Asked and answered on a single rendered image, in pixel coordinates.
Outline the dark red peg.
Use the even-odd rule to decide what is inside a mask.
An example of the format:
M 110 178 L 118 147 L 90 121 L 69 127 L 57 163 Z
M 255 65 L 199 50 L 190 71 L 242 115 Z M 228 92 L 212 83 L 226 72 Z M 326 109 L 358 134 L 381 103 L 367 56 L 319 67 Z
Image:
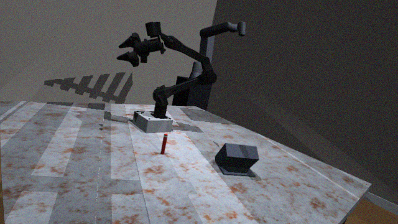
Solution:
M 166 142 L 167 142 L 167 135 L 168 134 L 164 134 L 164 138 L 163 138 L 163 141 L 162 141 L 161 154 L 164 154 L 164 151 L 165 151 L 165 145 L 166 145 Z

